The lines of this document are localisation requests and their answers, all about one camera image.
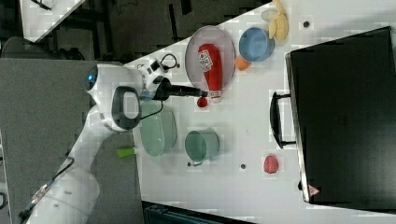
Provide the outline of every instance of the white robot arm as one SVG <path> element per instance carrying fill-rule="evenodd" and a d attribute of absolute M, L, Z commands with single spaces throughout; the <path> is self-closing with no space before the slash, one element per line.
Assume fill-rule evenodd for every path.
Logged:
<path fill-rule="evenodd" d="M 110 135 L 132 130 L 143 119 L 141 100 L 207 96 L 206 91 L 171 85 L 158 60 L 139 69 L 97 64 L 87 76 L 87 92 L 96 105 L 58 174 L 20 213 L 21 223 L 84 224 L 100 192 L 91 174 L 92 161 Z"/>

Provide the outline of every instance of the gray floor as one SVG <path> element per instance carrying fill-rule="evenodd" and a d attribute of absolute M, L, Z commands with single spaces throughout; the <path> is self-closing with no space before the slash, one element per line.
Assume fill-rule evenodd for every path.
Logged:
<path fill-rule="evenodd" d="M 108 4 L 114 57 L 124 60 L 137 59 L 175 43 L 170 4 L 175 11 L 177 37 L 181 39 L 205 25 L 222 23 L 262 5 L 258 0 L 191 0 L 191 12 L 182 15 L 180 0 L 116 2 L 115 6 Z"/>

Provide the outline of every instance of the white table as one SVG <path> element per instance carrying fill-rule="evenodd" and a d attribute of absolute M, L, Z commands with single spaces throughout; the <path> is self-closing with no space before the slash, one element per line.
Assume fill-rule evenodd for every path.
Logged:
<path fill-rule="evenodd" d="M 36 42 L 70 15 L 85 0 L 43 0 L 46 10 L 30 0 L 20 0 L 23 37 Z"/>
<path fill-rule="evenodd" d="M 290 33 L 285 43 L 276 43 L 275 52 L 266 61 L 254 63 L 248 70 L 235 71 L 232 85 L 223 93 L 219 105 L 200 111 L 194 98 L 171 98 L 166 104 L 177 119 L 178 138 L 174 148 L 160 160 L 144 150 L 137 155 L 142 200 L 162 203 L 217 216 L 254 223 L 394 223 L 396 217 L 303 202 L 297 189 L 300 180 L 297 150 L 280 149 L 271 134 L 269 106 L 272 93 L 288 92 L 284 56 L 291 50 L 361 33 L 386 25 L 396 27 L 396 1 L 292 1 L 283 0 L 288 13 Z M 251 26 L 263 27 L 261 13 L 271 3 L 219 25 L 226 30 L 238 51 L 240 35 Z M 309 28 L 303 27 L 310 21 Z M 188 83 L 184 53 L 189 39 L 126 64 L 136 67 L 149 58 L 161 58 L 172 52 L 181 60 L 172 71 L 172 82 Z M 293 139 L 290 101 L 282 100 L 283 130 Z M 220 155 L 202 166 L 188 167 L 183 147 L 191 130 L 212 127 L 220 138 Z M 142 147 L 139 129 L 134 140 Z M 275 154 L 280 172 L 267 175 L 262 161 Z M 244 163 L 245 170 L 240 168 Z"/>

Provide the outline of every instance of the red ketchup bottle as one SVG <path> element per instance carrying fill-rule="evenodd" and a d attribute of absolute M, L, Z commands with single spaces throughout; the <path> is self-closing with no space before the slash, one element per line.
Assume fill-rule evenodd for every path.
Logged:
<path fill-rule="evenodd" d="M 205 75 L 211 102 L 218 103 L 222 89 L 221 57 L 213 44 L 203 44 L 198 49 L 199 62 Z"/>

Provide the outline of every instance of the banana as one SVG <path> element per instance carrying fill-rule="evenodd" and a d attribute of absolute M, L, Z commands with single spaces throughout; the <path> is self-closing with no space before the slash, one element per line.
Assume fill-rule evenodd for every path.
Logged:
<path fill-rule="evenodd" d="M 277 18 L 277 15 L 274 16 L 270 22 L 270 27 L 269 27 L 270 39 L 274 38 L 274 36 L 276 34 L 276 27 L 277 27 L 276 18 Z"/>
<path fill-rule="evenodd" d="M 279 0 L 273 0 L 278 12 L 270 22 L 269 37 L 276 38 L 277 41 L 283 42 L 289 32 L 288 19 L 285 15 L 285 8 Z"/>
<path fill-rule="evenodd" d="M 280 12 L 280 14 L 285 14 L 286 13 L 285 8 L 283 8 L 283 5 L 282 5 L 282 3 L 279 0 L 274 0 L 274 3 L 275 3 L 275 6 L 276 6 L 276 9 Z"/>
<path fill-rule="evenodd" d="M 285 14 L 281 14 L 276 18 L 276 40 L 283 42 L 289 32 L 288 20 Z"/>

